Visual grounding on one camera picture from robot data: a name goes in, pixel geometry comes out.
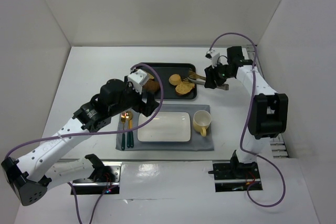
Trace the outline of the metal food tongs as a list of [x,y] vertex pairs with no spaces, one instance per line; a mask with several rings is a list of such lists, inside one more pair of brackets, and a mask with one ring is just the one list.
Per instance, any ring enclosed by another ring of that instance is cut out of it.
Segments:
[[[188,76],[187,77],[181,77],[181,80],[185,81],[185,82],[194,83],[194,84],[204,86],[206,78],[204,76],[198,75],[196,72],[194,72],[192,70],[189,70],[188,71]],[[223,85],[217,86],[216,88],[227,91],[227,90],[229,90],[229,84],[224,83]]]

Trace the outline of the bread slice with seeds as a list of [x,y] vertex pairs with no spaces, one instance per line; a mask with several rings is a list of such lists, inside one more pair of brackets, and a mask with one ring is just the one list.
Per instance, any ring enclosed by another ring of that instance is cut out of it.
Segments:
[[195,84],[192,82],[182,81],[175,87],[177,95],[186,95],[195,88]]

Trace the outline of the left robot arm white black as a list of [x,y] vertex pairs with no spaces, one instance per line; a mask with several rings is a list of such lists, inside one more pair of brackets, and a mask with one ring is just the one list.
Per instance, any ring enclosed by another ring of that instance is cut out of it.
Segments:
[[42,145],[19,158],[7,154],[1,163],[5,178],[23,206],[29,206],[59,185],[72,180],[88,178],[106,181],[112,177],[111,169],[95,154],[65,164],[58,161],[70,150],[110,124],[115,115],[128,109],[154,118],[162,106],[154,94],[142,100],[143,84],[111,79],[83,104],[73,117],[52,137],[41,139]]

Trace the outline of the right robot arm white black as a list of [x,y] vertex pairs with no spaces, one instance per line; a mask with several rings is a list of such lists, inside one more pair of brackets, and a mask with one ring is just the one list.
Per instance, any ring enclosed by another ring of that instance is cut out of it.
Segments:
[[239,46],[227,49],[226,64],[221,63],[221,55],[214,49],[209,50],[205,57],[211,60],[211,65],[204,69],[206,88],[219,88],[226,84],[227,79],[235,78],[250,95],[248,118],[243,132],[248,131],[251,137],[244,141],[242,136],[239,149],[232,156],[237,166],[246,167],[256,161],[264,148],[266,141],[263,138],[275,138],[286,130],[288,97],[266,82],[253,61],[244,58]]

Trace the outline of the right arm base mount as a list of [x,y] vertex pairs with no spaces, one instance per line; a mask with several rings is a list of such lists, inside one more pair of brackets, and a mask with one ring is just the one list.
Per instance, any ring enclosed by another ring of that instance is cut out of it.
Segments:
[[217,193],[246,191],[248,187],[252,191],[263,190],[257,163],[240,163],[236,151],[229,162],[213,162],[208,174],[214,177]]

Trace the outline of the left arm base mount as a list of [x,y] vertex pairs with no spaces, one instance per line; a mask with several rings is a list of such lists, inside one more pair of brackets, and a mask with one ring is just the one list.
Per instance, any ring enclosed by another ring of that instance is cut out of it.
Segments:
[[76,179],[72,182],[77,195],[118,195],[120,193],[121,164],[103,162],[95,154],[88,154],[94,168],[93,173],[87,178]]

